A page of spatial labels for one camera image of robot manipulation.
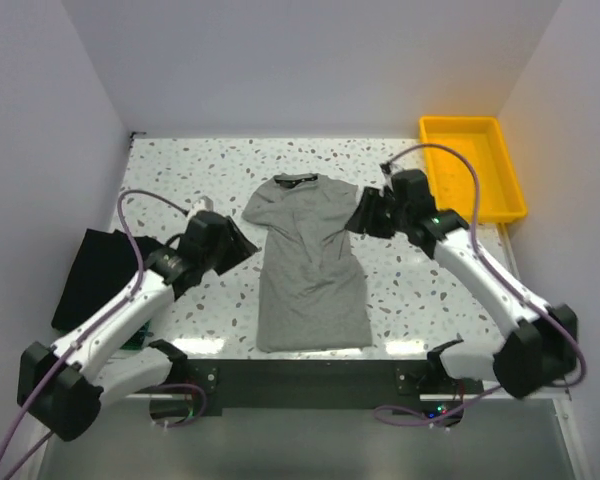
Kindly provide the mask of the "grey t shirt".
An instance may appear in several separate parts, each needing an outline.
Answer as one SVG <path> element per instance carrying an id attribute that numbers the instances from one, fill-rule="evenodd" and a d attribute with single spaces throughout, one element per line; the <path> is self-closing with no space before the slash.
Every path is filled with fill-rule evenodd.
<path id="1" fill-rule="evenodd" d="M 279 174 L 252 194 L 242 217 L 267 231 L 259 350 L 371 346 L 365 273 L 345 228 L 357 205 L 357 186 L 315 173 Z"/>

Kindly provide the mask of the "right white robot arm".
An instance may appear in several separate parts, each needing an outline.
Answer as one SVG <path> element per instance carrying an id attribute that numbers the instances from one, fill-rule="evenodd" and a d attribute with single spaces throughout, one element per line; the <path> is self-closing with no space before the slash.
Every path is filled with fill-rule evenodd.
<path id="1" fill-rule="evenodd" d="M 523 399 L 573 373 L 578 319 L 565 304 L 552 306 L 497 263 L 454 210 L 439 210 L 426 175 L 417 169 L 388 177 L 382 189 L 363 189 L 346 224 L 351 233 L 410 244 L 448 270 L 496 323 L 503 343 L 488 346 L 454 340 L 427 355 L 425 379 L 439 393 L 461 379 L 496 382 Z"/>

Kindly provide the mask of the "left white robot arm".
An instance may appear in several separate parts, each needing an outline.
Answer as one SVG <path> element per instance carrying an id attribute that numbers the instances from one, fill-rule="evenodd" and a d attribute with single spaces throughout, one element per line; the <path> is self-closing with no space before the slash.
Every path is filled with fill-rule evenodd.
<path id="1" fill-rule="evenodd" d="M 162 246 L 141 270 L 83 325 L 51 346 L 32 343 L 22 354 L 18 404 L 64 441 L 77 439 L 101 409 L 140 390 L 176 392 L 189 376 L 188 357 L 155 340 L 118 362 L 112 356 L 142 326 L 198 286 L 222 275 L 257 247 L 228 216 L 201 210 L 188 219 L 177 247 Z"/>

